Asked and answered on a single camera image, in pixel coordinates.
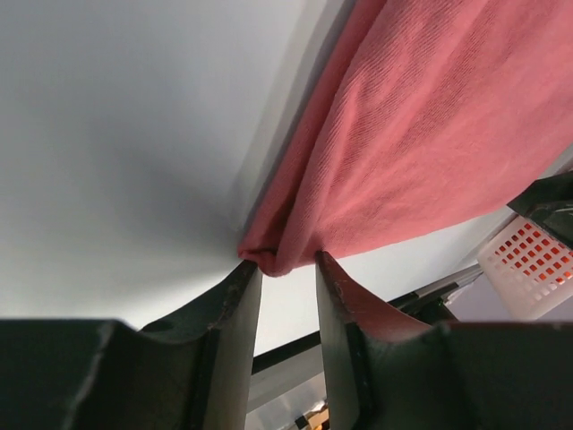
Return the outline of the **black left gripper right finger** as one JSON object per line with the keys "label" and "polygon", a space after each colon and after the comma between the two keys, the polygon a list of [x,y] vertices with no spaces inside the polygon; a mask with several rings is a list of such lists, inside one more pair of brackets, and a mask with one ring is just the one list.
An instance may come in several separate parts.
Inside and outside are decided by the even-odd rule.
{"label": "black left gripper right finger", "polygon": [[569,429],[568,322],[442,322],[402,313],[316,255],[334,429]]}

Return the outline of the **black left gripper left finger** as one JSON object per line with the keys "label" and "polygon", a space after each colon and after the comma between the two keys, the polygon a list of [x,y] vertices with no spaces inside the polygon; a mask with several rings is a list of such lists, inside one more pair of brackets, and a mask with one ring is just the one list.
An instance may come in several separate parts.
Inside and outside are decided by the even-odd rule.
{"label": "black left gripper left finger", "polygon": [[1,323],[4,429],[241,429],[261,273],[240,263],[140,330],[117,320]]}

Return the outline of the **salmon pink t shirt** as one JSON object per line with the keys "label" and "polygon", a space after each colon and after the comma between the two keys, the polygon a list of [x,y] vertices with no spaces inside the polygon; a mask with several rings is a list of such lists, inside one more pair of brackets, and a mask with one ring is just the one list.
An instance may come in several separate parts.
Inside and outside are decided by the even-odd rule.
{"label": "salmon pink t shirt", "polygon": [[457,225],[571,142],[571,2],[358,1],[238,254],[277,277]]}

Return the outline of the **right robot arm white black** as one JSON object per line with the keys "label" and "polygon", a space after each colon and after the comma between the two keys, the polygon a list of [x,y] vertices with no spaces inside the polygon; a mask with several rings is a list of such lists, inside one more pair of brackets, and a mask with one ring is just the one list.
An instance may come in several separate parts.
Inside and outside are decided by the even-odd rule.
{"label": "right robot arm white black", "polygon": [[572,171],[538,179],[508,206],[572,249],[572,186]]}

